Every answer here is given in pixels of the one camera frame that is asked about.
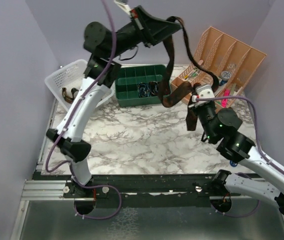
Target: pink marker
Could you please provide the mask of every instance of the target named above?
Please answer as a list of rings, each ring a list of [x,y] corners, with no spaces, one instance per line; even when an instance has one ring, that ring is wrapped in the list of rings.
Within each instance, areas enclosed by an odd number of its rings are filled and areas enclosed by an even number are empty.
[[[224,95],[223,96],[229,96],[230,95],[230,90],[229,89],[227,89],[227,90],[225,90],[225,92],[224,92]],[[227,104],[227,99],[223,99],[222,100],[222,107],[226,107],[226,104]]]

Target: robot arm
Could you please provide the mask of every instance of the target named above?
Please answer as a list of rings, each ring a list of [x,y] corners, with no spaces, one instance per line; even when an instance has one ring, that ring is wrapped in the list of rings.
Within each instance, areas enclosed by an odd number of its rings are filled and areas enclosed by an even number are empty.
[[[222,108],[216,113],[214,101],[199,101],[211,98],[214,98],[214,94],[210,85],[200,86],[192,96],[193,104],[188,106],[204,128],[206,139],[203,134],[202,141],[216,144],[221,140],[217,151],[226,159],[251,169],[267,181],[258,182],[220,170],[212,185],[229,193],[243,194],[267,202],[279,207],[284,215],[284,166],[265,153],[262,156],[254,142],[237,131],[242,120],[233,109]]]
[[[161,43],[182,28],[179,23],[151,16],[141,6],[130,9],[123,1],[116,0],[115,3],[120,5],[131,19],[130,23],[116,32],[115,57],[139,43],[144,43],[148,48]],[[57,144],[70,162],[77,181],[86,185],[91,179],[86,161],[91,145],[82,140],[83,132],[96,105],[117,78],[121,65],[112,62],[110,68],[100,77],[109,62],[112,51],[112,33],[101,23],[88,24],[84,38],[84,49],[92,55],[84,72],[82,86],[63,121],[56,129],[48,129],[46,136]],[[100,80],[83,98],[82,93],[97,77],[100,77]]]

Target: orange desk organizer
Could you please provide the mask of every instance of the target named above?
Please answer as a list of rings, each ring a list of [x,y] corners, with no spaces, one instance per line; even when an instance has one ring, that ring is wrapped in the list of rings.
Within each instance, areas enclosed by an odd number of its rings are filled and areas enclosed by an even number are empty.
[[[198,63],[202,62],[205,69],[213,72],[218,77],[222,71],[231,73],[231,78],[216,92],[216,97],[221,97],[224,95],[225,90],[234,90],[234,84],[235,90],[232,95],[240,95],[266,57],[266,54],[210,27],[202,34],[193,57]],[[212,77],[202,71],[198,75],[191,77],[194,68],[195,66],[191,63],[184,72],[172,81],[172,91],[184,81],[189,81],[192,85],[195,83],[212,85]],[[182,101],[188,104],[190,97],[191,94],[188,94]],[[234,99],[229,99],[226,107],[230,107],[234,101]],[[223,108],[221,102],[216,102],[215,105],[217,111]]]

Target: white plastic basket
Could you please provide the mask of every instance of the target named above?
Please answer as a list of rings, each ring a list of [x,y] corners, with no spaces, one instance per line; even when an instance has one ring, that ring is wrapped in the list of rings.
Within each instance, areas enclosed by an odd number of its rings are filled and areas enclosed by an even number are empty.
[[[45,78],[46,86],[66,111],[70,109],[71,104],[64,100],[62,96],[62,88],[67,88],[68,91],[70,91],[71,88],[79,89],[82,84],[86,66],[87,61],[80,59],[62,67]],[[112,87],[110,91],[103,96],[96,107],[106,103],[113,95],[114,88]]]

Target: brown strap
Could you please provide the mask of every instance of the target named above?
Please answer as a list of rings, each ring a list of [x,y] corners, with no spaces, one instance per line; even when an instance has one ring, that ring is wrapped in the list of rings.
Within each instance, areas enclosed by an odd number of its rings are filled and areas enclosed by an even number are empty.
[[[210,71],[205,70],[202,68],[193,58],[192,53],[190,51],[189,47],[189,41],[188,41],[188,35],[184,27],[184,22],[181,18],[176,17],[176,16],[171,16],[167,19],[169,22],[174,22],[178,20],[180,24],[182,25],[183,29],[183,36],[184,36],[184,43],[186,47],[186,52],[188,58],[191,60],[191,62],[201,71],[209,74],[213,78],[213,85],[212,85],[212,90],[213,92],[217,90],[218,88],[218,78],[215,74],[213,74]],[[170,108],[174,105],[176,105],[179,101],[181,101],[186,95],[189,93],[194,92],[195,88],[192,87],[191,83],[188,81],[183,82],[178,88],[172,92],[169,96],[164,97],[165,93],[169,92],[169,81],[173,72],[174,68],[174,58],[175,58],[175,53],[174,53],[174,43],[173,43],[173,38],[172,36],[168,37],[163,41],[163,44],[165,46],[165,49],[167,51],[167,54],[169,56],[169,63],[166,67],[165,74],[159,84],[159,89],[158,89],[158,97],[161,100],[161,103],[163,104],[164,107]]]

